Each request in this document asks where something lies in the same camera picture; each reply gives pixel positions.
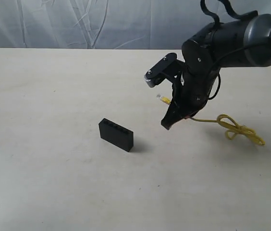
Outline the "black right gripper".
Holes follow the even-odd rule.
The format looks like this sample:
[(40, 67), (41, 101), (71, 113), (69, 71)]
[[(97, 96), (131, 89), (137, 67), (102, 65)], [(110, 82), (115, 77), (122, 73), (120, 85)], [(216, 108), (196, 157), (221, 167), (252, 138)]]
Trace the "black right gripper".
[(213, 84), (218, 78), (219, 73), (216, 71), (207, 76), (183, 71), (172, 84), (172, 101), (161, 125), (169, 130), (186, 116), (196, 115), (207, 104)]

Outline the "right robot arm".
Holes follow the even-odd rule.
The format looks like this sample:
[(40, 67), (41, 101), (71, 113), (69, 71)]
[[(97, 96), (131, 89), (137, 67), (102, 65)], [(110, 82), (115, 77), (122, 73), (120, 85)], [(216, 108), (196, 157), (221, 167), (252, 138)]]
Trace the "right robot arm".
[(207, 25), (183, 43), (182, 55), (172, 101), (161, 121), (166, 129), (206, 106), (222, 68), (271, 66), (271, 14), (221, 24), (217, 29)]

